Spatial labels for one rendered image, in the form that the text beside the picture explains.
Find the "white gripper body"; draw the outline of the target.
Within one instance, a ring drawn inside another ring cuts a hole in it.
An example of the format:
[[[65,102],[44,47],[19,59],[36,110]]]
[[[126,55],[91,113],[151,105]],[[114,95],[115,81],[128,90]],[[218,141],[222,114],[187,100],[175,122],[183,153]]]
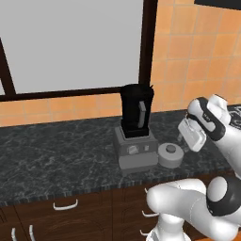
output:
[[[178,130],[192,152],[199,152],[206,141],[206,134],[202,130],[193,129],[187,119],[178,125]]]

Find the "black and grey blender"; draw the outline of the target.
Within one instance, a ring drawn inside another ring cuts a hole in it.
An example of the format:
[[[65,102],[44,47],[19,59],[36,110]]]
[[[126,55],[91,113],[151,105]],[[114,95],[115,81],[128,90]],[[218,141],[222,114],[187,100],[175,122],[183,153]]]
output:
[[[149,169],[158,163],[158,141],[149,127],[153,95],[145,84],[120,88],[122,117],[114,128],[114,149],[121,170]]]

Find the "dark wood drawer front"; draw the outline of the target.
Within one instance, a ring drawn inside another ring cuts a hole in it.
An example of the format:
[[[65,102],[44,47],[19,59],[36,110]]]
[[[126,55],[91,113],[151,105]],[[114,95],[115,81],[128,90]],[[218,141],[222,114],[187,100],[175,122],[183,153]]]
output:
[[[66,211],[55,211],[53,203],[56,206],[65,206],[75,203],[78,199],[78,205],[74,209]],[[47,201],[33,201],[30,203],[18,204],[15,206],[16,212],[20,220],[27,221],[34,218],[58,216],[68,213],[85,214],[90,211],[96,211],[99,208],[111,205],[111,192],[92,192],[88,194],[74,195],[71,197],[61,197]]]

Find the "dark framed window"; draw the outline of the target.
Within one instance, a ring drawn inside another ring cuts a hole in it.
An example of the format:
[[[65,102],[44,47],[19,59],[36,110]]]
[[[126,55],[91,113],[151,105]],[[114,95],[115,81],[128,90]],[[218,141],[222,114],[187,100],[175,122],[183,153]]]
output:
[[[0,102],[149,84],[158,0],[0,0]]]

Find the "dark wall cupboard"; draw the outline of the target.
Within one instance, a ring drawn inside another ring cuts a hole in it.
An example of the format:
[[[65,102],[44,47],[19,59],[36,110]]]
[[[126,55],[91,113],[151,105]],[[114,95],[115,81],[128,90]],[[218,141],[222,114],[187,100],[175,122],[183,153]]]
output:
[[[194,0],[196,5],[241,10],[241,0]]]

